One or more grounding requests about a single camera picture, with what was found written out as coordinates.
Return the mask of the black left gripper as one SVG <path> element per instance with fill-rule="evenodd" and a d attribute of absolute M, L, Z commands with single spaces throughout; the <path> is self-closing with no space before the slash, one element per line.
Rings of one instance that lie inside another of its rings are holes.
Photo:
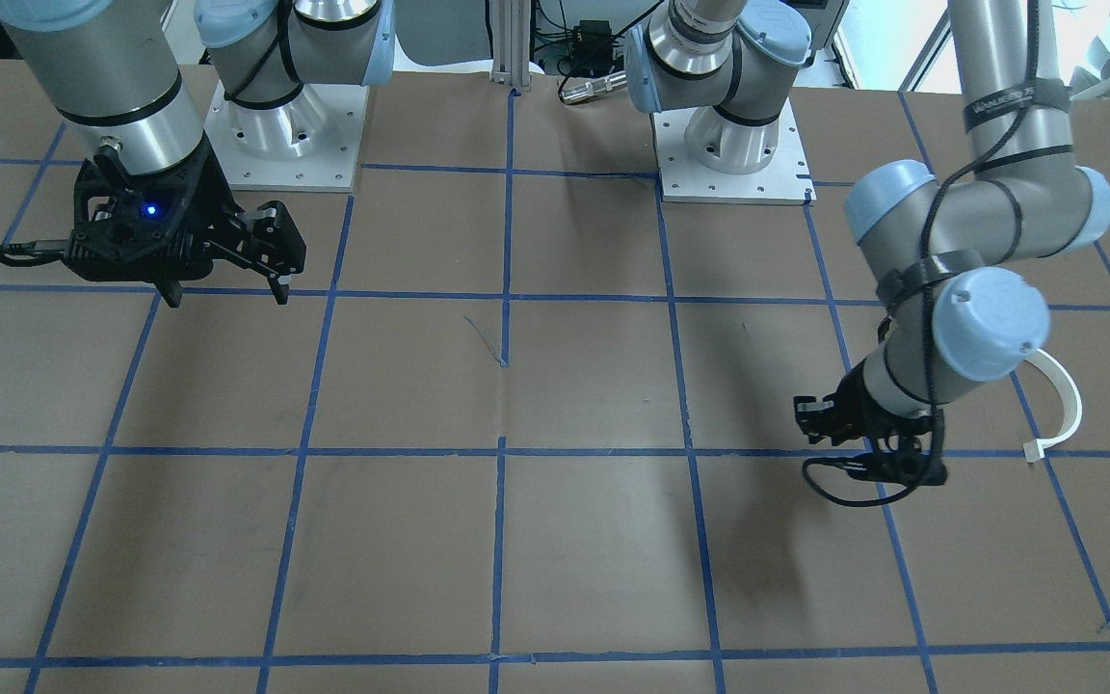
<path fill-rule="evenodd" d="M 838 467 L 862 482 L 900 485 L 944 485 L 948 471 L 941 452 L 922 453 L 919 436 L 944 432 L 942 418 L 929 414 L 904 418 L 882 409 L 866 390 L 862 372 L 849 372 L 833 394 L 821 400 L 803 395 L 793 398 L 794 418 L 811 443 L 824 437 L 833 445 L 846 440 L 867 439 L 872 452 L 856 457 L 811 457 L 803 463 L 801 474 L 815 484 L 808 469 L 814 465 Z"/>

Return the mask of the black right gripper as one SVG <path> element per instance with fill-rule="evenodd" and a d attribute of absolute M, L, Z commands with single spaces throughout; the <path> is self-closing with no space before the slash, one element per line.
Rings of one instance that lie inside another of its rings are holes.
<path fill-rule="evenodd" d="M 129 173 L 125 152 L 100 145 L 75 177 L 75 221 L 62 255 L 70 271 L 91 281 L 149 282 L 178 308 L 181 282 L 202 280 L 225 260 L 265 276 L 275 303 L 289 304 L 305 242 L 282 202 L 239 207 L 211 145 L 150 174 Z"/>

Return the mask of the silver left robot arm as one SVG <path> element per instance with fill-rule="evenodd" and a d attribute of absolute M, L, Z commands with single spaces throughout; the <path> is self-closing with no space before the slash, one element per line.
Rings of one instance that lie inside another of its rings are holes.
<path fill-rule="evenodd" d="M 916 161 L 861 177 L 845 212 L 885 304 L 888 334 L 833 394 L 794 399 L 810 442 L 867 440 L 856 457 L 811 457 L 900 495 L 942 485 L 944 408 L 1045 346 L 1045 295 L 1006 263 L 1091 245 L 1110 227 L 1110 184 L 1074 162 L 1070 93 L 1047 1 L 951 1 L 972 158 L 937 180 Z M 692 109 L 684 144 L 725 175 L 771 162 L 780 114 L 811 53 L 780 1 L 660 1 L 624 40 L 630 101 Z"/>

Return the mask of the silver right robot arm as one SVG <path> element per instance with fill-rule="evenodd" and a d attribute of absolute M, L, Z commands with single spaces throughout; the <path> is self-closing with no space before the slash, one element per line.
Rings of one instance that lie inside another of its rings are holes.
<path fill-rule="evenodd" d="M 305 242 L 285 203 L 243 209 L 222 155 L 292 164 L 314 183 L 320 155 L 351 174 L 347 114 L 317 88 L 389 82 L 391 1 L 198 1 L 194 20 L 222 87 L 220 121 L 199 112 L 159 19 L 142 1 L 0 1 L 12 37 L 57 113 L 87 147 L 63 240 L 3 243 L 0 263 L 62 263 L 95 282 L 153 285 L 167 305 L 186 281 L 229 262 L 286 304 Z"/>

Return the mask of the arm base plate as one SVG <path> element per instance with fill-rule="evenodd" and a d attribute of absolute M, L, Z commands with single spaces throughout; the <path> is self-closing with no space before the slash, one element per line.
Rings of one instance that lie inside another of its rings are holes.
<path fill-rule="evenodd" d="M 758 127 L 724 120 L 713 107 L 650 121 L 665 201 L 803 205 L 818 198 L 790 102 Z"/>
<path fill-rule="evenodd" d="M 204 131 L 234 192 L 351 193 L 367 97 L 364 86 L 305 86 L 272 110 L 234 105 L 216 86 Z"/>

